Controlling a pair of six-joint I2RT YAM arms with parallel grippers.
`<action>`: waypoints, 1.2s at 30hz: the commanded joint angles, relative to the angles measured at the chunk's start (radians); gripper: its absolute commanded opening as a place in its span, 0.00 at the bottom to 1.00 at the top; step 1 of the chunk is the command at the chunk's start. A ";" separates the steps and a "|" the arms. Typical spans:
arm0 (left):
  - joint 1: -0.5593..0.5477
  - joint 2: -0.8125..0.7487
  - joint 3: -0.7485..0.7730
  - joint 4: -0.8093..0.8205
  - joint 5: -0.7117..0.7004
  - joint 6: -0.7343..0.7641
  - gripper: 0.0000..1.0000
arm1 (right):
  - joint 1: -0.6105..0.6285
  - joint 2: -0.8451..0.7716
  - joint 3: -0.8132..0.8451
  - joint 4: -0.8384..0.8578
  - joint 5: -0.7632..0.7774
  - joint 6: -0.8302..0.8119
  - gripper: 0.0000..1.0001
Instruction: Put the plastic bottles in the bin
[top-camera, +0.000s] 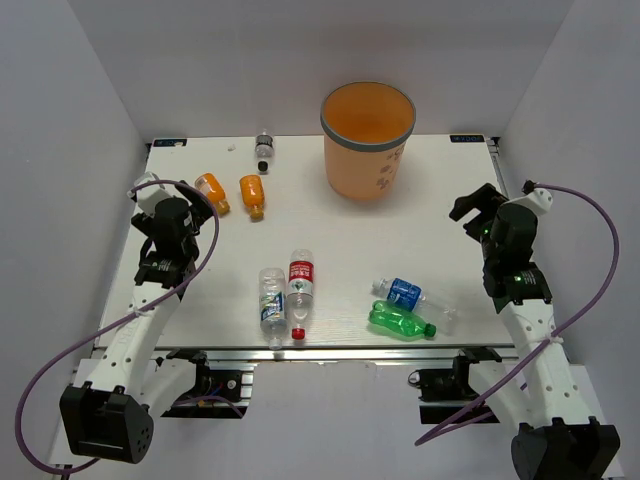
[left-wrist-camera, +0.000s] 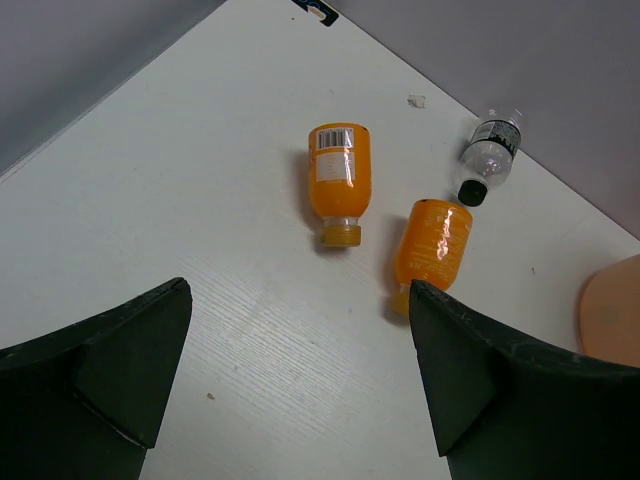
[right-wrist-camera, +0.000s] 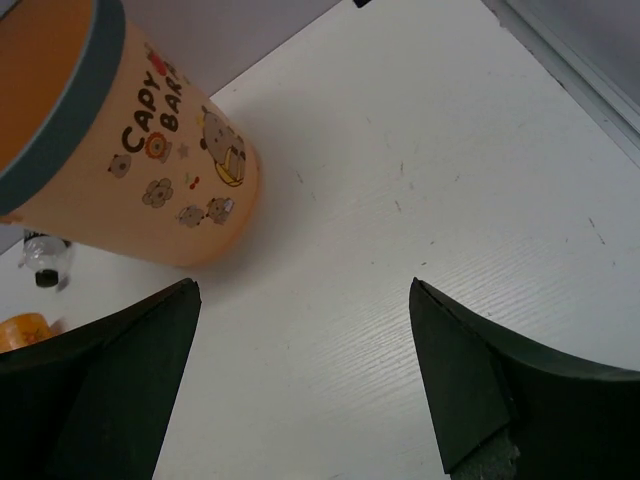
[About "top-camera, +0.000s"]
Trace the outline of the clear bottle blue-green label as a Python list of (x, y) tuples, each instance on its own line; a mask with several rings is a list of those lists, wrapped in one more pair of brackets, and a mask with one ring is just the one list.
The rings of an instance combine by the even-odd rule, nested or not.
[(282, 348), (288, 331), (285, 311), (285, 274), (280, 268), (266, 268), (259, 273), (260, 328), (270, 350)]

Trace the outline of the clear bottle red label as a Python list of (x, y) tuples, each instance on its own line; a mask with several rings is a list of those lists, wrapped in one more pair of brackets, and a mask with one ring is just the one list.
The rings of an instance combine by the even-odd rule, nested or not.
[(306, 249), (295, 250), (290, 258), (286, 290), (286, 314), (291, 325), (291, 337), (305, 339), (314, 301), (314, 257)]

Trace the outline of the clear bottle blue label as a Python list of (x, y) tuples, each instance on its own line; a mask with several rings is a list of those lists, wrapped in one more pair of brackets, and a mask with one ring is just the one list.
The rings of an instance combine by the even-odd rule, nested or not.
[(410, 311), (437, 327), (436, 335), (451, 335), (454, 331), (456, 311), (452, 305), (434, 291), (400, 278), (381, 278), (372, 284), (372, 293), (378, 300)]

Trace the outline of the green plastic bottle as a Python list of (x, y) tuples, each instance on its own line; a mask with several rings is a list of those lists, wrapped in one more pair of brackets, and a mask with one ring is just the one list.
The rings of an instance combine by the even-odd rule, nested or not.
[(420, 316), (383, 300), (373, 302), (369, 322), (406, 338), (436, 336), (437, 327)]

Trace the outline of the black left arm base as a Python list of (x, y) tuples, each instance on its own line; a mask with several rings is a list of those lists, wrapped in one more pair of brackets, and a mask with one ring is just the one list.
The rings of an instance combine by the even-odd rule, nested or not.
[(169, 360), (187, 360), (196, 365), (196, 383), (181, 394), (165, 418), (239, 418), (236, 410), (246, 413), (251, 398), (253, 372), (248, 367), (234, 368), (214, 361), (204, 351), (177, 349), (153, 359), (155, 370)]

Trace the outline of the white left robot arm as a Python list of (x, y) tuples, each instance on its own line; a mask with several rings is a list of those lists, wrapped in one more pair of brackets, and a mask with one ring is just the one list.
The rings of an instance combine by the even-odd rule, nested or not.
[(128, 311), (95, 369), (60, 399), (70, 450), (75, 455), (137, 464), (147, 454), (154, 422), (179, 399), (199, 399), (211, 387), (205, 356), (176, 350), (148, 370), (157, 342), (197, 271), (196, 237), (214, 215), (211, 203), (186, 182), (176, 195), (157, 181), (137, 192), (140, 213), (132, 225), (146, 240)]

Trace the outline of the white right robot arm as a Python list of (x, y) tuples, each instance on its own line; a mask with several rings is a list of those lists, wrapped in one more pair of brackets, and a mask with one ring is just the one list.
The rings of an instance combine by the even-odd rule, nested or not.
[(482, 247), (484, 289), (521, 361), (507, 371), (496, 360), (474, 357), (453, 371), (451, 384), (463, 398), (480, 394), (514, 429), (511, 458), (519, 478), (601, 479), (620, 437), (581, 396), (556, 332), (551, 290), (532, 260), (538, 219), (552, 203), (549, 191), (531, 182), (513, 200), (491, 184), (455, 200), (452, 220), (478, 212), (464, 230)]

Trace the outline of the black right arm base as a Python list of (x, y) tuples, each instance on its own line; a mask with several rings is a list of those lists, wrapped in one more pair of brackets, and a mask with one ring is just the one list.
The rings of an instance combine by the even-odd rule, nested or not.
[(502, 357), (489, 347), (463, 348), (450, 367), (419, 369), (408, 376), (408, 384), (420, 391), (419, 412), (423, 425), (444, 421), (478, 397), (468, 383), (469, 368), (484, 361), (501, 363)]

